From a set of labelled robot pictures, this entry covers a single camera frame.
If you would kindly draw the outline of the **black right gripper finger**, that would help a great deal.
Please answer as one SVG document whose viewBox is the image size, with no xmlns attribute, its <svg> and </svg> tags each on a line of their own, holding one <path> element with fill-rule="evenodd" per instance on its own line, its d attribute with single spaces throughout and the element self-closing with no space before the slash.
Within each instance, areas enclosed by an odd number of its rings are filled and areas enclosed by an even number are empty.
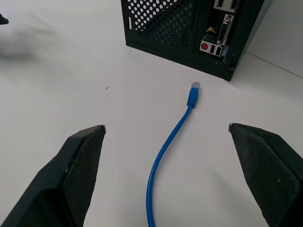
<svg viewBox="0 0 303 227">
<path fill-rule="evenodd" d="M 36 174 L 0 227 L 83 227 L 106 128 L 71 135 Z"/>
<path fill-rule="evenodd" d="M 245 181 L 269 227 L 303 227 L 303 158 L 279 135 L 231 123 Z"/>
</svg>

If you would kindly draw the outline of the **black computer case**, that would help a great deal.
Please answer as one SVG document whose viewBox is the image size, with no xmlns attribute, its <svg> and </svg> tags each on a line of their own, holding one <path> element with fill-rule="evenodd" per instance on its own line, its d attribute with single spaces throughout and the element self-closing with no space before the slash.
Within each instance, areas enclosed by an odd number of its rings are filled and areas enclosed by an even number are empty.
<svg viewBox="0 0 303 227">
<path fill-rule="evenodd" d="M 126 45 L 232 79 L 273 0 L 121 0 Z"/>
</svg>

